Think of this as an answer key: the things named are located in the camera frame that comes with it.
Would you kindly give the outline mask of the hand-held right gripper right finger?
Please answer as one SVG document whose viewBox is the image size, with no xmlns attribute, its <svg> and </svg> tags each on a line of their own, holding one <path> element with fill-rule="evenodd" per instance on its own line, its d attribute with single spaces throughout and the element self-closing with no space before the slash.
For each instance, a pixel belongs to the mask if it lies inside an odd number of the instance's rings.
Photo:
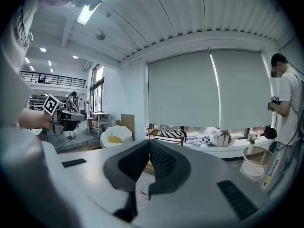
<svg viewBox="0 0 304 228">
<path fill-rule="evenodd" d="M 155 182 L 149 185 L 149 200 L 160 195 L 180 197 L 191 175 L 190 149 L 158 140 L 150 141 L 150 162 Z"/>
</svg>

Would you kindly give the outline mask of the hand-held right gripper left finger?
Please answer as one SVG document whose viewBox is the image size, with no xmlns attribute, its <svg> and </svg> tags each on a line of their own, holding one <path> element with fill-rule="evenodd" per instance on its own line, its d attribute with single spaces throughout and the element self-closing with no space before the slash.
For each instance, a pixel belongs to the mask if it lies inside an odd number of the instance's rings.
<svg viewBox="0 0 304 228">
<path fill-rule="evenodd" d="M 104 163 L 104 174 L 111 185 L 127 192 L 127 200 L 123 208 L 114 215 L 124 221 L 131 222 L 138 214 L 136 205 L 136 182 L 149 162 L 150 142 L 148 140 L 133 143 L 131 148 L 111 156 Z"/>
</svg>

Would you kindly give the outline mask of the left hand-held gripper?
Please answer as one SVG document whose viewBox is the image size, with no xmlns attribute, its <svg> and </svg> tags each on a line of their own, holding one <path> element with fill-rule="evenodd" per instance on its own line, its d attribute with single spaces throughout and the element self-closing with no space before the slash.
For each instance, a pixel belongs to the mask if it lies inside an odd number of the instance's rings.
<svg viewBox="0 0 304 228">
<path fill-rule="evenodd" d="M 63 132 L 74 131 L 80 121 L 85 120 L 83 114 L 74 113 L 67 110 L 65 103 L 49 94 L 42 106 L 53 121 L 53 134 L 61 135 Z"/>
</svg>

